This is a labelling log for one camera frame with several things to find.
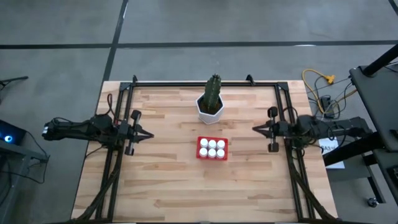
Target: potted cactus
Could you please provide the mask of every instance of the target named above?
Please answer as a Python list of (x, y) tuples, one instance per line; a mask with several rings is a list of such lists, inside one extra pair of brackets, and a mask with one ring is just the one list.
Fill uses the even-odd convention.
[(224, 111), (220, 96), (221, 77), (214, 74), (206, 83), (205, 93), (197, 99), (199, 119), (205, 124), (213, 124), (220, 120)]

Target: concrete floor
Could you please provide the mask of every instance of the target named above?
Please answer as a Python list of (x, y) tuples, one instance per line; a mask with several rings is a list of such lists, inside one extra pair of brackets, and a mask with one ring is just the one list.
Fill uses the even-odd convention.
[[(121, 3), (0, 0), (0, 45), (109, 44)], [(388, 0), (130, 0), (119, 42), (393, 40), (398, 37), (397, 20)], [(299, 80), (303, 69), (313, 68), (336, 75), (338, 81), (347, 78), (350, 68), (372, 62), (390, 47), (119, 49), (109, 79), (130, 80), (135, 74), (139, 80), (204, 80), (219, 73), (224, 80), (242, 80), (250, 73), (256, 80)], [(29, 76), (1, 92), (0, 119), (32, 132), (51, 155), (45, 183), (22, 184), (12, 223), (69, 218), (87, 143), (48, 142), (40, 135), (53, 117), (81, 121), (93, 115), (108, 54), (109, 49), (0, 50), (0, 79)], [(307, 77), (313, 83), (317, 76)], [(337, 96), (348, 82), (320, 94)], [(341, 117), (353, 116), (366, 118), (372, 126), (358, 95), (348, 99)], [(366, 179), (331, 179), (340, 218), (398, 220), (397, 205), (373, 168), (387, 203), (377, 208), (364, 203), (373, 196)], [(31, 175), (40, 178), (42, 171), (32, 169)]]

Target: paper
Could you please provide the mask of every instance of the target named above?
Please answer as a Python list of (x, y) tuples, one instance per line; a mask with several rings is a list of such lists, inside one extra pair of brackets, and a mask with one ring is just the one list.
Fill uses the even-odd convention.
[[(319, 146), (322, 147), (323, 153), (322, 155), (335, 150), (338, 147), (338, 141), (336, 138), (330, 140), (328, 138), (319, 139)], [(344, 162), (337, 162), (335, 164), (329, 165), (326, 167), (327, 169), (344, 169)]]

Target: yellow cable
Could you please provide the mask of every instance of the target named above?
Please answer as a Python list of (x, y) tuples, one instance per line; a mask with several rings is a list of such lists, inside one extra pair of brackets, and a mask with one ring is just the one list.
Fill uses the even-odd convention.
[(323, 109), (322, 109), (322, 106), (321, 106), (321, 103), (320, 103), (320, 100), (319, 100), (318, 96), (314, 93), (314, 90), (311, 88), (311, 86), (310, 86), (310, 85), (307, 83), (307, 81), (305, 80), (305, 73), (306, 73), (306, 72), (314, 72), (314, 73), (316, 73), (316, 74), (322, 76), (323, 78), (325, 78), (325, 79), (328, 81), (328, 84), (329, 84), (329, 85), (333, 84), (333, 81), (335, 80), (335, 75), (324, 75), (324, 74), (322, 74), (322, 73), (320, 73), (320, 72), (318, 72), (318, 71), (316, 71), (316, 70), (314, 70), (314, 69), (305, 69), (305, 70), (301, 73), (301, 76), (302, 76), (302, 79), (303, 79), (303, 81), (304, 81), (305, 86), (307, 86), (307, 87), (310, 89), (310, 91), (312, 92), (313, 96), (315, 97), (315, 100), (317, 101), (318, 108), (319, 108), (319, 110), (321, 111), (321, 113), (323, 114), (323, 113), (325, 113), (325, 112), (324, 112)]

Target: cactus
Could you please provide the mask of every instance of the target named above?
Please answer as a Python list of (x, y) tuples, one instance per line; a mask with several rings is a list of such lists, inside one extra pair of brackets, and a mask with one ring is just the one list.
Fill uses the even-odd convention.
[(203, 96), (202, 109), (208, 114), (217, 113), (220, 108), (219, 94), (221, 88), (221, 77), (214, 74), (206, 83), (205, 94)]

